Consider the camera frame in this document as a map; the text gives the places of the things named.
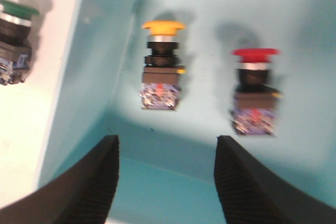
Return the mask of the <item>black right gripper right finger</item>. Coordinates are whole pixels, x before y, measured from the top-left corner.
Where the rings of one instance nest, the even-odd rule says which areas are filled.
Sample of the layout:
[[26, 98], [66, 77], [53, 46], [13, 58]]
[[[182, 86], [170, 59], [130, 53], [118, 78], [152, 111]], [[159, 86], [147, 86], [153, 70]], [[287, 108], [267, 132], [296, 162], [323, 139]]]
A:
[[281, 179], [231, 136], [217, 138], [214, 180], [227, 223], [335, 223], [335, 208]]

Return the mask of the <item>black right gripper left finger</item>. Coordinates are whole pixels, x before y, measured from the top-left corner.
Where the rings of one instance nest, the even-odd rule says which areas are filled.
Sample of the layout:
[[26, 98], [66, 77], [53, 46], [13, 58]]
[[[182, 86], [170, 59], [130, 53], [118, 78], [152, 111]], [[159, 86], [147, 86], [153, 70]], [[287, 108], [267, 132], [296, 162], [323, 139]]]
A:
[[1, 223], [105, 223], [119, 180], [119, 139], [105, 136], [34, 193], [1, 209]]

